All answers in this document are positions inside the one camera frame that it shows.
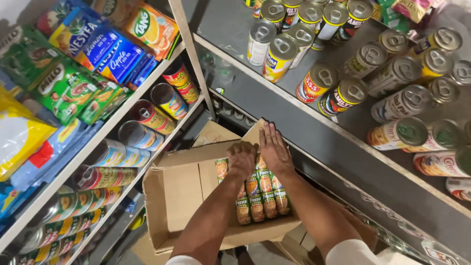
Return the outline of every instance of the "cardboard box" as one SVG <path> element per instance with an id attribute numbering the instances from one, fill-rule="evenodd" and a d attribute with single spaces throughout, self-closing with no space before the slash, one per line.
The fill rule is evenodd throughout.
<path id="1" fill-rule="evenodd" d="M 160 161 L 154 162 L 144 177 L 147 226 L 156 254 L 173 249 L 190 218 L 218 185 L 214 160 L 227 157 L 226 150 L 237 141 L 234 140 L 235 134 L 216 123 L 209 122 L 207 126 L 211 127 L 211 132 L 208 129 L 200 137 L 209 142 L 222 142 L 165 154 Z M 259 143 L 261 126 L 263 121 L 256 123 L 242 140 Z M 290 216 L 245 226 L 237 221 L 235 202 L 232 212 L 220 249 L 274 238 L 281 240 L 300 224 L 294 210 Z"/>

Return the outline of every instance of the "century tuna can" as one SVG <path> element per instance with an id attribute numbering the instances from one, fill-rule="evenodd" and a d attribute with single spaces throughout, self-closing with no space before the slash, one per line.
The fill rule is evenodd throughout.
<path id="1" fill-rule="evenodd" d="M 261 66 L 267 54 L 270 42 L 275 39 L 276 26 L 268 20 L 257 20 L 249 33 L 247 61 L 251 65 Z"/>
<path id="2" fill-rule="evenodd" d="M 266 19 L 275 24 L 277 31 L 281 31 L 281 24 L 286 15 L 286 7 L 281 1 L 266 0 L 260 8 L 259 19 Z"/>
<path id="3" fill-rule="evenodd" d="M 312 1 L 304 1 L 299 4 L 296 15 L 293 18 L 293 25 L 297 23 L 308 24 L 317 33 L 317 26 L 322 19 L 324 8 Z"/>
<path id="4" fill-rule="evenodd" d="M 163 135 L 169 135 L 175 130 L 175 122 L 145 99 L 138 100 L 129 110 L 129 115 L 133 120 Z"/>
<path id="5" fill-rule="evenodd" d="M 150 98 L 176 120 L 183 119 L 188 113 L 188 105 L 167 83 L 155 85 L 150 91 Z"/>
<path id="6" fill-rule="evenodd" d="M 426 87 L 432 93 L 434 107 L 456 101 L 460 96 L 460 91 L 455 82 L 447 77 L 441 76 L 432 79 Z"/>
<path id="7" fill-rule="evenodd" d="M 237 195 L 238 199 L 243 198 L 243 197 L 247 197 L 247 192 L 245 191 L 245 181 L 242 184 L 242 187 L 240 188 L 239 193 Z"/>
<path id="8" fill-rule="evenodd" d="M 346 43 L 373 14 L 373 5 L 369 0 L 350 0 L 347 4 L 349 17 L 347 22 L 335 33 L 332 44 Z"/>
<path id="9" fill-rule="evenodd" d="M 447 190 L 458 199 L 471 201 L 471 179 L 447 178 Z"/>
<path id="10" fill-rule="evenodd" d="M 447 74 L 453 69 L 453 61 L 438 48 L 427 49 L 422 59 L 422 73 L 417 84 L 427 83 L 430 79 Z"/>
<path id="11" fill-rule="evenodd" d="M 265 213 L 263 212 L 263 199 L 262 195 L 255 195 L 249 197 L 250 213 L 254 222 L 261 222 L 265 220 Z"/>
<path id="12" fill-rule="evenodd" d="M 239 224 L 248 224 L 252 222 L 252 218 L 250 217 L 249 205 L 249 199 L 247 197 L 243 197 L 235 201 L 235 207 L 237 208 L 237 219 L 239 221 Z"/>
<path id="13" fill-rule="evenodd" d="M 221 158 L 216 159 L 216 174 L 218 179 L 224 179 L 229 171 L 229 159 Z"/>
<path id="14" fill-rule="evenodd" d="M 367 42 L 343 65 L 346 75 L 363 78 L 388 59 L 386 49 L 376 41 Z"/>
<path id="15" fill-rule="evenodd" d="M 271 172 L 268 169 L 259 169 L 255 171 L 257 173 L 257 180 L 259 182 L 259 187 L 261 192 L 269 192 L 271 188 Z"/>
<path id="16" fill-rule="evenodd" d="M 126 147 L 124 144 L 105 138 L 83 163 L 89 166 L 118 166 L 125 157 Z"/>
<path id="17" fill-rule="evenodd" d="M 270 43 L 265 56 L 262 68 L 263 77 L 272 83 L 280 81 L 288 71 L 298 51 L 299 45 L 293 37 L 287 34 L 277 35 Z"/>
<path id="18" fill-rule="evenodd" d="M 78 191 L 77 197 L 77 205 L 70 216 L 78 216 L 88 211 L 92 202 L 93 192 L 91 190 Z"/>
<path id="19" fill-rule="evenodd" d="M 328 62 L 315 63 L 296 88 L 296 97 L 312 103 L 339 82 L 339 71 Z"/>
<path id="20" fill-rule="evenodd" d="M 422 66 L 410 56 L 401 56 L 391 60 L 383 68 L 375 71 L 365 80 L 368 94 L 381 98 L 397 91 L 401 86 L 420 77 Z"/>
<path id="21" fill-rule="evenodd" d="M 448 74 L 458 85 L 471 84 L 471 62 L 459 60 L 453 65 L 453 70 Z"/>
<path id="22" fill-rule="evenodd" d="M 68 218 L 77 205 L 77 193 L 69 186 L 62 185 L 57 192 L 59 193 L 60 207 L 48 223 L 58 222 Z"/>
<path id="23" fill-rule="evenodd" d="M 414 166 L 425 175 L 471 177 L 471 146 L 456 150 L 417 153 Z"/>
<path id="24" fill-rule="evenodd" d="M 342 80 L 338 87 L 322 95 L 318 103 L 320 113 L 333 117 L 363 102 L 367 97 L 366 84 L 355 77 Z"/>
<path id="25" fill-rule="evenodd" d="M 400 54 L 407 49 L 409 39 L 404 32 L 394 29 L 383 31 L 378 39 L 389 55 Z"/>
<path id="26" fill-rule="evenodd" d="M 402 150 L 407 153 L 450 150 L 456 149 L 463 142 L 460 128 L 452 120 L 441 120 L 429 125 L 428 133 L 425 144 Z"/>
<path id="27" fill-rule="evenodd" d="M 262 193 L 263 212 L 267 218 L 273 218 L 278 215 L 276 210 L 275 193 L 273 191 Z"/>
<path id="28" fill-rule="evenodd" d="M 149 151 L 157 151 L 165 141 L 164 136 L 137 121 L 127 121 L 121 125 L 118 138 L 124 145 Z"/>
<path id="29" fill-rule="evenodd" d="M 80 166 L 72 176 L 80 190 L 129 185 L 136 178 L 135 168 Z"/>
<path id="30" fill-rule="evenodd" d="M 423 86 L 409 85 L 371 107 L 371 116 L 379 123 L 386 123 L 422 113 L 433 106 L 432 93 Z"/>
<path id="31" fill-rule="evenodd" d="M 303 57 L 306 55 L 309 47 L 311 47 L 311 44 L 314 41 L 316 34 L 308 24 L 297 23 L 291 26 L 291 28 L 288 30 L 288 35 L 293 37 L 299 45 L 298 54 L 296 54 L 296 57 L 290 66 L 290 69 L 292 69 L 298 66 L 299 62 L 301 62 Z"/>
<path id="32" fill-rule="evenodd" d="M 337 2 L 327 4 L 319 25 L 319 33 L 312 44 L 312 48 L 315 50 L 323 50 L 325 43 L 332 38 L 339 27 L 347 22 L 348 18 L 349 11 L 344 5 Z"/>
<path id="33" fill-rule="evenodd" d="M 282 189 L 283 185 L 278 178 L 270 171 L 271 186 L 274 190 Z"/>
<path id="34" fill-rule="evenodd" d="M 123 186 L 105 188 L 105 201 L 102 206 L 115 203 L 122 194 Z"/>
<path id="35" fill-rule="evenodd" d="M 290 27 L 294 24 L 293 19 L 298 11 L 299 4 L 303 0 L 281 0 L 284 6 L 286 7 L 286 16 L 284 17 L 283 23 L 281 25 L 281 33 L 286 33 Z"/>
<path id="36" fill-rule="evenodd" d="M 427 127 L 421 120 L 407 117 L 371 128 L 366 134 L 366 143 L 385 151 L 421 146 L 427 141 L 427 136 Z"/>
<path id="37" fill-rule="evenodd" d="M 415 58 L 423 58 L 425 51 L 429 49 L 440 49 L 453 52 L 461 47 L 463 39 L 461 35 L 449 28 L 439 28 L 434 33 L 417 42 L 407 55 Z"/>
<path id="38" fill-rule="evenodd" d="M 255 158 L 255 170 L 258 169 L 266 169 L 267 164 L 263 160 L 262 153 L 257 153 L 257 156 Z"/>
<path id="39" fill-rule="evenodd" d="M 287 215 L 290 213 L 290 200 L 288 199 L 288 195 L 286 195 L 285 190 L 275 190 L 275 202 L 276 202 L 276 209 L 278 213 L 281 215 Z"/>
<path id="40" fill-rule="evenodd" d="M 259 182 L 257 178 L 257 172 L 254 172 L 245 182 L 245 190 L 247 196 L 252 197 L 260 194 Z"/>

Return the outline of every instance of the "orange tang packet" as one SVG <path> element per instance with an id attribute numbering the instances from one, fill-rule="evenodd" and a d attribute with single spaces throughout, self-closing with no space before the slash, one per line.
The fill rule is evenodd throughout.
<path id="1" fill-rule="evenodd" d="M 136 6 L 123 30 L 150 47 L 158 61 L 167 56 L 179 32 L 175 20 L 144 2 Z"/>

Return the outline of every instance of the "tin can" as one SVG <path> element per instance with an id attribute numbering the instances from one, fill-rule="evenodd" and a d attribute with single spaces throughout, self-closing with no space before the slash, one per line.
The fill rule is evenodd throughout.
<path id="1" fill-rule="evenodd" d="M 433 106 L 432 93 L 420 85 L 409 85 L 371 107 L 371 116 L 379 123 L 386 123 L 422 113 Z"/>
<path id="2" fill-rule="evenodd" d="M 263 199 L 262 195 L 258 194 L 249 197 L 250 213 L 254 222 L 261 222 L 265 220 L 265 213 L 263 212 Z"/>
<path id="3" fill-rule="evenodd" d="M 255 158 L 255 170 L 266 169 L 266 168 L 267 168 L 267 164 L 265 163 L 265 161 L 263 161 L 262 154 L 257 153 L 257 156 Z"/>
<path id="4" fill-rule="evenodd" d="M 73 247 L 73 241 L 75 240 L 75 235 L 71 235 L 61 239 L 61 248 L 59 250 L 59 255 L 63 255 L 69 252 Z"/>
<path id="5" fill-rule="evenodd" d="M 281 24 L 286 15 L 286 7 L 279 0 L 266 0 L 260 7 L 259 19 L 266 19 L 275 24 L 276 31 L 281 31 Z"/>
<path id="6" fill-rule="evenodd" d="M 244 4 L 248 8 L 253 8 L 255 6 L 255 0 L 243 0 Z"/>
<path id="7" fill-rule="evenodd" d="M 262 193 L 272 191 L 270 178 L 271 172 L 268 169 L 259 169 L 255 172 L 257 173 L 260 191 Z"/>
<path id="8" fill-rule="evenodd" d="M 407 153 L 442 151 L 456 149 L 463 142 L 458 124 L 452 120 L 437 121 L 428 126 L 428 137 L 421 146 L 402 149 Z"/>
<path id="9" fill-rule="evenodd" d="M 299 45 L 293 37 L 287 34 L 277 35 L 270 43 L 265 56 L 262 68 L 263 77 L 272 83 L 280 81 L 288 71 L 298 51 Z"/>
<path id="10" fill-rule="evenodd" d="M 165 141 L 164 136 L 137 121 L 127 121 L 121 125 L 118 138 L 124 145 L 148 151 L 157 151 Z"/>
<path id="11" fill-rule="evenodd" d="M 129 115 L 133 120 L 163 135 L 169 135 L 175 130 L 175 122 L 145 99 L 138 100 L 129 110 Z"/>
<path id="12" fill-rule="evenodd" d="M 72 218 L 72 225 L 70 226 L 70 231 L 67 233 L 67 236 L 76 234 L 79 231 L 82 225 L 82 221 L 83 221 L 83 218 L 81 215 L 70 217 L 70 218 Z"/>
<path id="13" fill-rule="evenodd" d="M 77 205 L 70 216 L 78 216 L 86 213 L 92 203 L 93 192 L 91 190 L 82 190 L 77 192 Z"/>
<path id="14" fill-rule="evenodd" d="M 349 11 L 344 5 L 337 2 L 327 4 L 319 24 L 319 33 L 311 47 L 315 50 L 323 50 L 326 42 L 347 22 L 348 18 Z"/>
<path id="15" fill-rule="evenodd" d="M 229 171 L 229 159 L 216 159 L 216 172 L 218 179 L 224 179 Z"/>
<path id="16" fill-rule="evenodd" d="M 293 69 L 298 66 L 299 62 L 301 62 L 308 52 L 316 33 L 314 33 L 314 30 L 308 24 L 297 23 L 291 26 L 287 34 L 293 37 L 299 45 L 298 54 L 296 54 L 296 57 L 290 66 L 290 69 Z"/>
<path id="17" fill-rule="evenodd" d="M 186 103 L 195 103 L 200 96 L 200 92 L 196 88 L 195 84 L 190 80 L 186 84 L 180 87 L 176 87 L 178 93 L 185 100 Z"/>
<path id="18" fill-rule="evenodd" d="M 167 83 L 154 85 L 150 91 L 152 102 L 160 106 L 176 120 L 181 120 L 188 113 L 188 105 Z"/>
<path id="19" fill-rule="evenodd" d="M 235 201 L 235 207 L 237 208 L 236 212 L 239 224 L 248 224 L 252 222 L 252 218 L 250 217 L 250 204 L 247 197 L 237 199 Z"/>
<path id="20" fill-rule="evenodd" d="M 259 18 L 260 17 L 260 8 L 262 7 L 263 2 L 266 0 L 255 0 L 253 5 L 253 17 Z"/>
<path id="21" fill-rule="evenodd" d="M 275 193 L 273 191 L 262 193 L 263 211 L 267 218 L 273 218 L 278 215 L 276 210 Z"/>
<path id="22" fill-rule="evenodd" d="M 62 185 L 57 192 L 59 193 L 60 207 L 48 223 L 58 222 L 68 218 L 77 205 L 77 193 L 69 186 Z"/>
<path id="23" fill-rule="evenodd" d="M 427 136 L 427 127 L 421 120 L 407 117 L 368 130 L 366 143 L 385 151 L 421 146 L 427 141 Z"/>
<path id="24" fill-rule="evenodd" d="M 244 115 L 242 112 L 240 112 L 240 111 L 238 111 L 237 109 L 235 109 L 235 110 L 234 110 L 234 118 L 235 118 L 236 120 L 242 121 L 242 120 L 245 118 L 245 115 Z"/>
<path id="25" fill-rule="evenodd" d="M 115 203 L 121 196 L 123 189 L 123 186 L 105 188 L 105 201 L 102 206 Z"/>
<path id="26" fill-rule="evenodd" d="M 447 178 L 447 190 L 458 199 L 471 201 L 471 180 Z"/>
<path id="27" fill-rule="evenodd" d="M 247 61 L 251 65 L 261 66 L 267 54 L 270 42 L 275 39 L 276 26 L 268 20 L 257 20 L 249 33 Z"/>
<path id="28" fill-rule="evenodd" d="M 89 166 L 118 166 L 125 158 L 126 147 L 124 144 L 103 139 L 83 163 Z"/>
<path id="29" fill-rule="evenodd" d="M 314 32 L 317 33 L 317 26 L 322 19 L 323 12 L 324 8 L 320 4 L 317 4 L 314 1 L 304 1 L 299 4 L 292 24 L 308 24 L 314 30 Z"/>
<path id="30" fill-rule="evenodd" d="M 369 0 L 350 0 L 347 4 L 349 17 L 347 22 L 334 34 L 331 42 L 341 46 L 345 44 L 373 14 L 373 5 Z"/>
<path id="31" fill-rule="evenodd" d="M 459 60 L 453 65 L 453 70 L 448 73 L 458 85 L 471 84 L 471 62 L 467 60 Z"/>
<path id="32" fill-rule="evenodd" d="M 456 101 L 460 96 L 456 83 L 444 76 L 432 79 L 426 87 L 432 93 L 434 107 Z"/>
<path id="33" fill-rule="evenodd" d="M 286 33 L 294 24 L 294 16 L 296 15 L 296 11 L 298 11 L 299 4 L 301 4 L 303 0 L 281 0 L 281 2 L 284 4 L 284 7 L 286 7 L 286 16 L 281 25 L 281 33 Z"/>
<path id="34" fill-rule="evenodd" d="M 471 170 L 467 166 L 471 161 L 471 146 L 463 146 L 456 150 L 417 153 L 414 166 L 425 175 L 443 177 L 470 177 Z"/>
<path id="35" fill-rule="evenodd" d="M 124 167 L 88 167 L 81 165 L 72 176 L 80 190 L 129 185 L 136 178 L 135 168 Z"/>
<path id="36" fill-rule="evenodd" d="M 446 52 L 453 52 L 459 49 L 463 44 L 461 35 L 449 28 L 439 28 L 434 33 L 417 42 L 407 55 L 414 58 L 423 58 L 425 51 L 429 49 L 440 49 Z"/>
<path id="37" fill-rule="evenodd" d="M 181 87 L 190 81 L 190 75 L 187 68 L 180 58 L 175 59 L 173 63 L 163 72 L 162 77 L 172 86 Z"/>
<path id="38" fill-rule="evenodd" d="M 150 152 L 139 148 L 126 146 L 126 157 L 118 166 L 140 167 L 145 165 L 150 159 Z"/>
<path id="39" fill-rule="evenodd" d="M 245 191 L 245 181 L 242 184 L 242 187 L 239 190 L 239 193 L 237 195 L 237 199 L 241 199 L 243 197 L 247 197 L 247 192 Z"/>
<path id="40" fill-rule="evenodd" d="M 363 102 L 368 96 L 366 84 L 355 77 L 342 80 L 338 87 L 322 95 L 317 106 L 320 113 L 333 117 L 356 104 Z"/>
<path id="41" fill-rule="evenodd" d="M 312 103 L 339 82 L 339 71 L 328 62 L 315 63 L 296 88 L 296 97 Z"/>
<path id="42" fill-rule="evenodd" d="M 279 190 L 283 188 L 283 185 L 281 182 L 278 180 L 278 178 L 273 175 L 273 173 L 270 171 L 270 179 L 271 179 L 271 186 L 274 190 Z"/>
<path id="43" fill-rule="evenodd" d="M 452 69 L 453 61 L 444 51 L 438 48 L 427 49 L 422 59 L 422 74 L 415 83 L 427 83 L 433 78 L 447 74 Z"/>
<path id="44" fill-rule="evenodd" d="M 367 42 L 343 65 L 346 75 L 363 78 L 388 59 L 386 49 L 376 41 Z"/>
<path id="45" fill-rule="evenodd" d="M 73 241 L 73 246 L 79 246 L 82 244 L 82 242 L 87 239 L 87 237 L 90 235 L 91 229 L 87 228 L 82 231 L 79 231 L 75 234 L 75 240 Z"/>
<path id="46" fill-rule="evenodd" d="M 274 190 L 276 209 L 281 215 L 287 215 L 291 211 L 290 200 L 285 190 Z"/>
<path id="47" fill-rule="evenodd" d="M 404 32 L 387 29 L 380 34 L 378 42 L 385 47 L 391 56 L 404 52 L 409 44 L 409 39 Z"/>
<path id="48" fill-rule="evenodd" d="M 380 98 L 396 92 L 401 86 L 419 78 L 421 72 L 422 66 L 412 57 L 397 57 L 366 78 L 368 94 Z"/>
<path id="49" fill-rule="evenodd" d="M 247 196 L 252 197 L 260 194 L 260 187 L 257 178 L 257 172 L 254 172 L 245 182 L 245 190 L 247 191 Z"/>

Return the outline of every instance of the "white sleeve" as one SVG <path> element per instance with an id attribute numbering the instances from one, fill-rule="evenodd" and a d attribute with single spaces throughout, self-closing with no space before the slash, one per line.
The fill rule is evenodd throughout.
<path id="1" fill-rule="evenodd" d="M 326 265 L 382 265 L 383 263 L 361 240 L 349 239 L 333 247 L 327 257 Z"/>
<path id="2" fill-rule="evenodd" d="M 197 261 L 195 258 L 190 257 L 190 256 L 175 256 L 165 265 L 202 265 L 201 262 Z"/>

